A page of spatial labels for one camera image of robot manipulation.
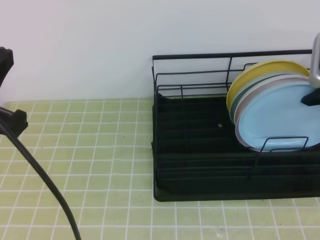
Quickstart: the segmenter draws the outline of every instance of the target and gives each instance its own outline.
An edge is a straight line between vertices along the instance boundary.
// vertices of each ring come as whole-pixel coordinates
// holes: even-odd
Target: plate
[[[270,74],[279,71],[291,71],[301,73],[305,76],[309,76],[309,71],[302,65],[289,60],[271,60],[257,63],[245,71],[243,71],[231,84],[228,94],[226,96],[226,106],[230,110],[231,103],[235,99],[235,96],[239,90],[261,75]]]
[[[276,77],[276,76],[283,76],[283,75],[288,75],[288,74],[292,74],[292,75],[299,75],[298,72],[294,72],[294,71],[275,71],[272,73],[268,73],[262,76],[258,76],[255,79],[253,79],[252,81],[248,82],[246,85],[243,86],[243,88],[241,88],[239,90],[239,92],[236,94],[234,100],[232,101],[230,110],[229,110],[229,116],[231,121],[234,123],[234,116],[235,116],[235,111],[236,108],[238,106],[238,103],[240,101],[240,99],[243,97],[243,95],[252,87],[254,87],[255,85],[257,85],[258,83],[261,83],[262,81],[268,80],[272,77]]]
[[[239,141],[256,151],[260,151],[266,139],[272,137],[308,137],[306,147],[320,143],[320,106],[301,103],[301,98],[314,88],[298,78],[280,81],[269,83],[273,86],[260,89],[258,94],[251,95],[251,99],[248,95],[250,100],[236,123]],[[263,150],[301,148],[305,141],[305,138],[272,139]]]

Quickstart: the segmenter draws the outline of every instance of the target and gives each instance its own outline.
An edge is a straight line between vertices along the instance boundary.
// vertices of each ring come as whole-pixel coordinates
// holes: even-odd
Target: wire rack
[[[320,196],[318,145],[306,148],[307,136],[269,137],[260,152],[253,151],[238,142],[226,107],[231,75],[234,79],[264,57],[294,59],[294,56],[310,56],[311,53],[311,50],[285,50],[153,56],[155,199],[165,202]],[[158,62],[199,59],[227,59],[227,67],[156,72]],[[243,59],[241,68],[233,67],[235,59]],[[169,84],[159,84],[163,76],[184,78],[221,73],[225,74],[224,80],[217,81],[212,75],[212,82],[184,84],[181,80],[175,83],[174,79],[169,79]],[[305,142],[299,148],[290,148],[296,151],[287,148],[264,151],[268,141],[281,138],[301,138]]]

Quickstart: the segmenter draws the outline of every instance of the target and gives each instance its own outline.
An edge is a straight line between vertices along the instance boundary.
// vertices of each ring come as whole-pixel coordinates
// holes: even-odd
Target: light blue plate
[[[261,83],[264,80],[270,79],[272,77],[276,77],[276,76],[282,76],[282,75],[287,75],[287,74],[292,74],[292,75],[303,75],[302,73],[299,72],[295,72],[295,71],[275,71],[272,73],[268,73],[268,74],[264,74],[262,76],[256,77],[255,79],[251,80],[250,82],[248,82],[246,85],[244,85],[236,94],[235,98],[233,99],[232,103],[231,103],[231,107],[229,110],[229,115],[230,115],[230,119],[231,121],[234,123],[234,118],[235,118],[235,111],[236,108],[238,106],[238,103],[240,101],[240,99],[242,98],[242,96],[244,94],[246,94],[246,92],[248,90],[250,90],[252,87],[254,87],[255,85],[257,85],[258,83]]]
[[[244,109],[238,129],[242,139],[260,150],[267,138],[309,137],[306,147],[320,143],[320,105],[307,106],[301,98],[311,93],[307,82],[289,82],[265,90]],[[301,148],[305,138],[270,139],[264,151]]]

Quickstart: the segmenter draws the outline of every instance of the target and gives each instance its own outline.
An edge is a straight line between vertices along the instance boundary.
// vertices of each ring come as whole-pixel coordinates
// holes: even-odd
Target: green tile
[[[118,112],[120,110],[120,102],[119,101],[106,101],[104,103],[104,112]]]
[[[74,153],[75,160],[92,160],[94,156],[94,147],[76,148]]]
[[[133,174],[152,174],[153,170],[153,161],[134,161]]]
[[[92,147],[96,145],[97,134],[79,135],[77,146]]]
[[[40,192],[22,191],[16,202],[17,207],[36,207]]]
[[[151,208],[130,208],[129,225],[151,225]]]
[[[27,176],[24,180],[23,190],[41,190],[44,181],[39,176]]]
[[[152,112],[139,112],[138,122],[140,123],[152,123]]]
[[[99,133],[114,134],[117,132],[117,123],[101,123]]]
[[[125,240],[126,228],[125,227],[104,227],[102,240]]]
[[[50,113],[47,123],[62,124],[65,121],[66,113]]]
[[[5,176],[1,190],[19,190],[23,180],[23,176]]]
[[[10,221],[10,225],[30,225],[34,216],[33,208],[16,208]]]
[[[318,207],[318,203],[315,197],[296,198],[294,203],[297,207]]]
[[[116,160],[113,162],[112,173],[113,174],[131,174],[132,171],[131,160]]]
[[[115,147],[115,153],[114,153],[114,158],[115,159],[121,159],[121,160],[126,160],[126,159],[133,159],[134,156],[134,148],[131,146],[116,146]]]
[[[150,239],[150,231],[150,227],[130,227],[128,228],[127,240]]]
[[[152,160],[153,153],[151,144],[148,147],[136,147],[134,151],[134,159],[138,160]]]
[[[109,191],[108,192],[108,207],[128,207],[129,191]]]
[[[250,228],[228,228],[228,237],[229,240],[252,240],[252,233]]]
[[[109,176],[91,175],[89,179],[89,190],[107,190],[109,185]]]
[[[29,163],[27,161],[26,162],[20,162],[20,161],[12,162],[10,164],[10,167],[8,169],[7,174],[9,174],[9,175],[26,174],[28,167],[29,167]]]
[[[51,234],[53,227],[32,227],[30,230],[29,240],[49,240],[51,239]]]
[[[141,123],[138,122],[136,125],[136,133],[137,134],[152,134],[153,125],[151,123]]]
[[[200,232],[201,232],[200,227],[199,228],[179,227],[177,229],[177,240],[201,240]]]
[[[71,161],[53,161],[49,174],[68,174]]]
[[[67,113],[65,122],[66,123],[82,123],[82,119],[84,117],[84,113]]]
[[[81,126],[81,134],[96,134],[99,130],[99,123],[83,123]]]
[[[79,231],[84,240],[99,240],[101,236],[101,227],[80,227]]]
[[[100,225],[103,222],[104,211],[96,208],[85,208],[82,211],[81,225]]]
[[[59,134],[62,128],[62,124],[46,124],[43,129],[43,134]]]
[[[112,161],[93,161],[92,174],[109,174],[111,171]]]
[[[154,101],[140,101],[139,102],[139,111],[150,111],[152,112],[152,106]]]
[[[152,175],[133,175],[132,189],[135,189],[135,190],[152,189]]]
[[[6,234],[4,236],[4,239],[5,240],[27,239],[28,231],[29,231],[29,227],[9,226],[7,228],[7,231],[6,231]]]
[[[113,147],[97,147],[94,152],[95,160],[110,160],[113,159]]]
[[[7,148],[7,149],[1,149],[1,154],[0,154],[0,161],[8,161],[11,160],[13,155],[15,153],[15,149],[14,148]]]
[[[47,116],[47,113],[32,113],[29,122],[33,124],[44,123],[47,119]]]
[[[69,176],[66,183],[66,190],[85,190],[88,176]]]
[[[85,207],[101,207],[106,205],[107,192],[104,191],[88,191],[85,196]]]
[[[57,145],[58,135],[42,135],[39,141],[39,147],[55,147]]]
[[[89,174],[90,167],[90,161],[74,161],[71,165],[70,174]]]
[[[102,113],[86,112],[84,114],[84,123],[100,123]]]
[[[104,112],[102,114],[102,123],[117,123],[119,120],[119,112]]]
[[[35,104],[33,112],[35,113],[47,113],[50,111],[51,102],[38,102]]]
[[[268,199],[247,200],[248,207],[270,207]]]
[[[32,124],[30,123],[29,126],[24,130],[24,134],[40,134],[42,129],[44,128],[43,124]]]
[[[77,144],[77,135],[60,135],[58,147],[74,147]]]
[[[34,217],[33,225],[54,225],[58,208],[38,208]]]
[[[21,137],[21,142],[25,147],[36,147],[39,140],[39,136],[36,135],[24,135]]]
[[[57,148],[55,150],[54,160],[71,160],[74,154],[74,148]]]
[[[89,101],[86,104],[86,112],[102,112],[103,110],[103,101]]]
[[[281,240],[303,240],[304,236],[299,228],[278,228]]]
[[[318,240],[320,236],[320,228],[304,228],[303,229],[305,237],[307,240]]]
[[[276,228],[254,228],[254,240],[277,240]]]
[[[115,134],[103,134],[99,135],[96,145],[97,146],[114,146],[116,141],[116,135]]]
[[[50,191],[44,191],[41,194],[39,201],[39,207],[58,207],[59,202],[56,197]]]
[[[83,113],[85,111],[85,108],[86,108],[85,102],[75,101],[75,102],[70,102],[68,111]]]
[[[320,226],[320,208],[298,208],[302,226]]]
[[[121,123],[135,123],[137,121],[136,112],[121,112],[120,120]]]
[[[196,208],[178,208],[176,210],[176,222],[180,226],[198,226],[199,210]]]
[[[110,188],[116,190],[130,189],[131,176],[112,175]]]
[[[294,203],[291,198],[286,199],[271,199],[272,207],[294,207]]]
[[[51,112],[65,113],[68,110],[68,102],[55,102],[52,104]]]
[[[13,207],[17,199],[18,192],[0,191],[0,207]]]
[[[202,228],[202,237],[203,240],[227,240],[226,229],[223,227]]]
[[[76,223],[79,225],[81,209],[80,208],[72,208],[71,211],[72,211],[72,214],[74,216],[74,219],[75,219]],[[67,216],[64,213],[64,211],[60,210],[59,215],[58,215],[58,220],[56,221],[56,224],[58,226],[66,226],[66,225],[69,226],[70,225],[70,223],[69,223],[69,221],[67,219]]]
[[[135,136],[136,146],[150,146],[153,141],[153,136],[151,134],[137,134]]]
[[[127,217],[128,217],[127,208],[107,208],[105,212],[105,224],[126,226]]]
[[[60,191],[64,189],[65,184],[66,184],[66,180],[67,180],[67,176],[50,176],[50,178]],[[44,185],[44,189],[49,190],[47,185]]]
[[[52,240],[70,240],[74,237],[71,228],[57,227],[54,230]]]
[[[224,209],[227,226],[249,226],[249,219],[246,209],[226,208]]]
[[[274,226],[274,218],[270,208],[250,208],[249,215],[252,226]]]
[[[152,240],[176,240],[176,230],[173,227],[153,227]]]
[[[118,134],[116,137],[117,146],[133,146],[135,144],[135,135],[133,134]]]
[[[176,225],[176,213],[174,208],[154,208],[152,214],[152,224],[154,226],[174,226]]]
[[[275,222],[277,226],[299,226],[297,211],[294,208],[274,208]]]
[[[66,191],[64,192],[63,196],[71,208],[82,207],[84,197],[85,197],[85,192],[84,191]]]
[[[80,131],[81,123],[65,123],[62,127],[62,134],[77,134]]]
[[[201,224],[204,226],[225,225],[224,212],[222,208],[201,208]]]
[[[37,148],[34,157],[37,160],[51,160],[53,157],[54,148]]]
[[[136,124],[121,122],[119,123],[117,132],[119,134],[134,134],[136,132]]]
[[[123,101],[121,105],[121,112],[136,112],[138,110],[137,101]]]
[[[12,209],[0,208],[0,225],[7,225],[11,215]]]

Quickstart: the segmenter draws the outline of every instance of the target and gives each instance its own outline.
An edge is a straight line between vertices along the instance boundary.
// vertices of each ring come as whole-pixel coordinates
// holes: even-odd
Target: yellow plate
[[[309,76],[309,71],[302,65],[289,60],[269,60],[259,62],[245,71],[243,71],[231,84],[226,96],[226,106],[230,110],[231,104],[237,95],[238,91],[251,80],[272,72],[292,71],[302,73]]]

